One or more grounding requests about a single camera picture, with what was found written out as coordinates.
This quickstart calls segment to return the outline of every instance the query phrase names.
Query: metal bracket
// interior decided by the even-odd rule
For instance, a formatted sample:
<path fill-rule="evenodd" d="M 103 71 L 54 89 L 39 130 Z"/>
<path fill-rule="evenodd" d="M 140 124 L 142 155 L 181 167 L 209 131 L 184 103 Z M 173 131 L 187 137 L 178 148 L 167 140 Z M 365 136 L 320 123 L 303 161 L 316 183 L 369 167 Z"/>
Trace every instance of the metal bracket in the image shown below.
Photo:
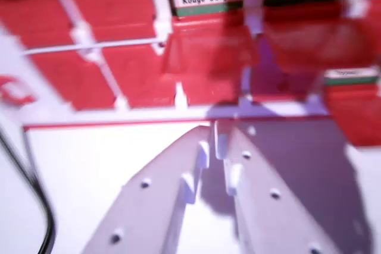
<path fill-rule="evenodd" d="M 219 125 L 223 130 L 230 125 L 227 152 L 221 159 L 227 191 L 235 199 L 242 253 L 341 253 L 234 122 Z"/>
<path fill-rule="evenodd" d="M 83 254 L 175 254 L 185 206 L 209 166 L 210 128 L 184 134 L 123 186 Z"/>

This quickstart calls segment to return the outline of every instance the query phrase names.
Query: green stripe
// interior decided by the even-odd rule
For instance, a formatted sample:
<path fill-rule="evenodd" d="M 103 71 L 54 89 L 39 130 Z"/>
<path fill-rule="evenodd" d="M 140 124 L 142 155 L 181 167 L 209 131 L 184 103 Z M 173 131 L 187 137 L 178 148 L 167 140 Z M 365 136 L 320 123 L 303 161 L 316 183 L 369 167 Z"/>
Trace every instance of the green stripe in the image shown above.
<path fill-rule="evenodd" d="M 214 5 L 200 5 L 200 6 L 178 8 L 176 12 L 177 12 L 177 16 L 181 17 L 181 16 L 189 16 L 189 15 L 226 12 L 229 10 L 242 8 L 242 6 L 243 6 L 242 1 L 236 1 L 236 2 L 226 2 L 226 3 L 214 4 Z"/>
<path fill-rule="evenodd" d="M 336 84 L 360 84 L 377 83 L 377 77 L 356 77 L 353 79 L 326 79 L 326 85 L 334 86 Z"/>

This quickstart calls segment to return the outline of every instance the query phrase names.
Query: grey metal plate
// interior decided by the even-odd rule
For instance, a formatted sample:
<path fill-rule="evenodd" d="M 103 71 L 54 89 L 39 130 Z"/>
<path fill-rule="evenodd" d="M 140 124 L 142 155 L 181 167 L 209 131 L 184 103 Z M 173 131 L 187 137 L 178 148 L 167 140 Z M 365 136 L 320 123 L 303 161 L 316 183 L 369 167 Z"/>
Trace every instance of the grey metal plate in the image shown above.
<path fill-rule="evenodd" d="M 196 127 L 138 172 L 83 253 L 175 254 L 186 203 L 194 202 L 200 169 L 208 167 L 209 136 L 209 127 Z"/>

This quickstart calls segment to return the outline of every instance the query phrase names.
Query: black cable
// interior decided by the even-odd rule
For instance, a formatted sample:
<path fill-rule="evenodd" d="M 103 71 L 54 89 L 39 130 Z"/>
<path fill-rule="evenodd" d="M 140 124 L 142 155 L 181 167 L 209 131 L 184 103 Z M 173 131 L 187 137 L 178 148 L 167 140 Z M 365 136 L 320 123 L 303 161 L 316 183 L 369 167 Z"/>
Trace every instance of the black cable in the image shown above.
<path fill-rule="evenodd" d="M 40 250 L 38 251 L 38 254 L 51 253 L 53 249 L 54 241 L 55 241 L 55 220 L 54 220 L 52 208 L 46 198 L 44 191 L 42 190 L 38 177 L 36 174 L 33 174 L 32 176 L 28 175 L 24 167 L 21 165 L 19 157 L 15 154 L 12 147 L 7 142 L 1 128 L 0 128 L 0 141 L 1 141 L 1 145 L 3 146 L 7 155 L 11 159 L 12 163 L 15 165 L 16 169 L 18 169 L 21 176 L 28 182 L 28 184 L 32 187 L 32 189 L 36 193 L 45 211 L 47 227 L 46 227 L 46 233 L 43 238 L 43 242 L 41 244 Z"/>

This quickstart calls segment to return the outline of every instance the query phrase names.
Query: white floor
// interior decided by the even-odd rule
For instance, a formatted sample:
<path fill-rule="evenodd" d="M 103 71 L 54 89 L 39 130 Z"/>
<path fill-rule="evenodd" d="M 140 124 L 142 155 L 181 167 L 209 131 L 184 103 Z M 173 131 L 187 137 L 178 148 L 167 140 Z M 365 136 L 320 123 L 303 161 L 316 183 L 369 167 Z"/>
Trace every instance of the white floor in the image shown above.
<path fill-rule="evenodd" d="M 205 123 L 29 131 L 35 164 L 57 216 L 53 254 L 80 253 L 120 187 L 198 124 Z M 6 121 L 2 121 L 2 126 L 25 158 L 19 129 Z M 278 158 L 272 164 L 281 166 L 288 159 L 282 174 L 286 182 L 295 184 L 298 195 L 313 193 L 305 202 L 308 206 L 315 199 L 311 211 L 323 226 L 330 227 L 328 231 L 338 243 L 344 243 L 341 227 L 335 224 L 338 219 L 343 220 L 342 226 L 349 225 L 347 220 L 351 219 L 354 230 L 357 224 L 367 225 L 369 231 L 363 229 L 362 235 L 372 243 L 363 245 L 364 239 L 352 240 L 341 245 L 342 249 L 350 253 L 381 253 L 381 149 L 359 152 L 351 148 L 329 120 L 280 124 L 269 121 L 254 126 L 259 147 L 269 158 Z M 210 169 L 202 175 L 198 202 L 186 210 L 178 254 L 239 253 L 233 201 L 225 194 L 223 179 L 222 164 L 212 157 Z M 303 188 L 298 188 L 297 180 L 304 181 Z M 3 153 L 0 184 L 0 253 L 36 253 L 44 235 L 45 219 L 36 199 Z M 347 203 L 335 207 L 337 197 L 333 190 L 340 190 L 341 200 Z M 351 211 L 354 205 L 359 213 Z"/>

